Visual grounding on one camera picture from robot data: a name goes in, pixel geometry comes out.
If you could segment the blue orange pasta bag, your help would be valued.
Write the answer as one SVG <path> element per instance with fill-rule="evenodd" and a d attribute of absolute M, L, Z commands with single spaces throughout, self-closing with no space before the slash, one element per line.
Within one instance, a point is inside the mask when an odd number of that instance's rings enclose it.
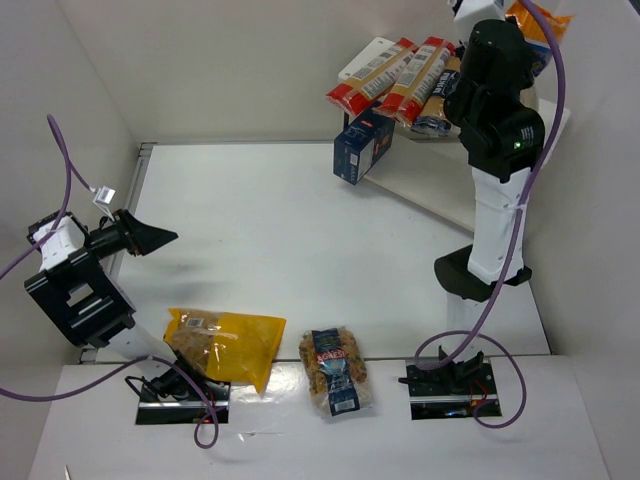
<path fill-rule="evenodd" d="M 537 6 L 537 10 L 551 27 L 557 43 L 560 44 L 574 16 L 556 16 L 540 6 Z M 535 60 L 532 66 L 532 72 L 535 77 L 538 77 L 553 59 L 551 47 L 542 28 L 535 17 L 518 1 L 515 1 L 507 9 L 506 16 L 515 19 L 526 42 L 534 52 Z"/>

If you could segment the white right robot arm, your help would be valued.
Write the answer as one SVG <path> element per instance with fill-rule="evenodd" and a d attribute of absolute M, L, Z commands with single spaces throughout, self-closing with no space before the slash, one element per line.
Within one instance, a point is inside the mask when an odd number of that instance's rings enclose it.
<path fill-rule="evenodd" d="M 475 185 L 471 245 L 438 258 L 436 278 L 447 293 L 447 324 L 475 337 L 502 285 L 528 282 L 522 227 L 523 191 L 543 149 L 545 127 L 520 93 L 533 84 L 533 53 L 516 23 L 478 22 L 462 57 L 444 112 L 460 129 Z"/>

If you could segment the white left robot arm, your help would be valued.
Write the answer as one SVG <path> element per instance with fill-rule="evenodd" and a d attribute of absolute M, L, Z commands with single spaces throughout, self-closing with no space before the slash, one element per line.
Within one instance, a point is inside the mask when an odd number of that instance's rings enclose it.
<path fill-rule="evenodd" d="M 31 245 L 46 234 L 51 237 L 37 248 L 41 266 L 24 282 L 27 293 L 76 347 L 111 347 L 126 360 L 167 357 L 168 367 L 158 362 L 141 365 L 147 389 L 143 397 L 187 397 L 191 388 L 183 376 L 195 374 L 180 354 L 170 352 L 136 323 L 133 302 L 101 264 L 120 252 L 149 255 L 179 235 L 144 224 L 126 209 L 102 217 L 94 230 L 71 212 L 64 214 L 59 225 L 54 224 L 55 218 L 51 214 L 28 227 Z"/>

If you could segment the yellow pasta bag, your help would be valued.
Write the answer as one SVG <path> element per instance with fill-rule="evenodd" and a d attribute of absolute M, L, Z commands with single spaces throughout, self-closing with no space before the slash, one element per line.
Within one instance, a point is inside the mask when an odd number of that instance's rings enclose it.
<path fill-rule="evenodd" d="M 286 326 L 281 317 L 170 308 L 164 341 L 199 374 L 262 393 Z"/>

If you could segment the clear fusilli pasta bag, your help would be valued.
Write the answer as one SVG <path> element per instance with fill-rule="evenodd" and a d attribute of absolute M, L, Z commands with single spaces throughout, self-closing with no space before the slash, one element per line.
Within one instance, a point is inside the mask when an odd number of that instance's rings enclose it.
<path fill-rule="evenodd" d="M 312 404 L 320 416 L 333 418 L 372 406 L 367 367 L 350 330 L 337 327 L 305 332 L 299 356 Z"/>

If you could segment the dark blue pasta box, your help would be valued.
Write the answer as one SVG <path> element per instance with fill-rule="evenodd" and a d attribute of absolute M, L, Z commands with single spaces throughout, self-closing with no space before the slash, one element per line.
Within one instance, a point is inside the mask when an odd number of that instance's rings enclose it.
<path fill-rule="evenodd" d="M 334 139 L 333 173 L 356 185 L 386 154 L 393 141 L 395 121 L 364 112 Z"/>

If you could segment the white two-tier shelf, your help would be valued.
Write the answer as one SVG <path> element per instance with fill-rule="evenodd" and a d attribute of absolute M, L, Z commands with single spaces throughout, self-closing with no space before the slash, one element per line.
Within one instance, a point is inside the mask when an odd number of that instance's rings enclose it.
<path fill-rule="evenodd" d="M 333 175 L 327 154 L 320 189 L 332 216 L 359 235 L 426 237 L 462 246 L 474 233 L 475 187 L 455 142 L 394 137 L 391 149 L 353 186 Z"/>

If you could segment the red spaghetti pack left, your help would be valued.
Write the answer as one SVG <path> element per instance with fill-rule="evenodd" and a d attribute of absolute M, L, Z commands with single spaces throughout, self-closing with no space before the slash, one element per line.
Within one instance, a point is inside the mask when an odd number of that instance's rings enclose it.
<path fill-rule="evenodd" d="M 326 99 L 357 117 L 393 86 L 418 49 L 401 38 L 329 91 Z"/>

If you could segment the red spaghetti pack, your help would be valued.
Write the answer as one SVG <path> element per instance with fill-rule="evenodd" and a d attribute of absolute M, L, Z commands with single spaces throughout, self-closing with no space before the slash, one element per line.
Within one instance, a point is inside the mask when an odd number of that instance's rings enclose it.
<path fill-rule="evenodd" d="M 329 91 L 326 99 L 357 117 L 393 86 L 418 49 L 401 38 Z"/>
<path fill-rule="evenodd" d="M 455 45 L 448 40 L 433 36 L 427 38 L 384 101 L 373 111 L 411 127 L 455 50 Z"/>

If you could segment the red spaghetti pack middle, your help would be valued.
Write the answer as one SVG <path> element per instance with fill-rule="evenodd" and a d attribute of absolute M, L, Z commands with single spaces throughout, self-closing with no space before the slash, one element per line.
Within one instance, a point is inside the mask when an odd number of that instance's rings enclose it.
<path fill-rule="evenodd" d="M 384 101 L 373 111 L 411 127 L 455 50 L 455 45 L 448 40 L 433 36 L 427 38 Z"/>

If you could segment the dark blue spaghetti pack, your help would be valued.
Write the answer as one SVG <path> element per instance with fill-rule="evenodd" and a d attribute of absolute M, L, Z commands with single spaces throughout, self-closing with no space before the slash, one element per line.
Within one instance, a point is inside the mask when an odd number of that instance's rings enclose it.
<path fill-rule="evenodd" d="M 453 134 L 454 125 L 444 112 L 446 97 L 455 90 L 460 78 L 461 60 L 452 56 L 427 99 L 421 113 L 416 117 L 411 131 L 436 138 L 446 138 Z"/>

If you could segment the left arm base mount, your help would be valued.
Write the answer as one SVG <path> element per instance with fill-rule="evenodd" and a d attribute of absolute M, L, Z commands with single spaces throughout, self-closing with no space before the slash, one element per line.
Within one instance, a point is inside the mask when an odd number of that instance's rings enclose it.
<path fill-rule="evenodd" d="M 125 383 L 139 398 L 136 425 L 196 424 L 207 414 L 206 406 L 191 388 L 178 397 L 161 397 L 152 392 L 143 377 L 128 375 Z M 218 422 L 227 424 L 231 384 L 206 380 L 201 388 L 216 410 Z"/>

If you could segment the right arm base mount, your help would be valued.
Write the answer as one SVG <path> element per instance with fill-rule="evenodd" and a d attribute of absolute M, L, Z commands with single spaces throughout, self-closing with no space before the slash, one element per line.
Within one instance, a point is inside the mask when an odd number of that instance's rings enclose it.
<path fill-rule="evenodd" d="M 412 420 L 502 415 L 491 364 L 482 351 L 469 360 L 436 370 L 422 370 L 407 361 L 398 382 L 408 387 Z"/>

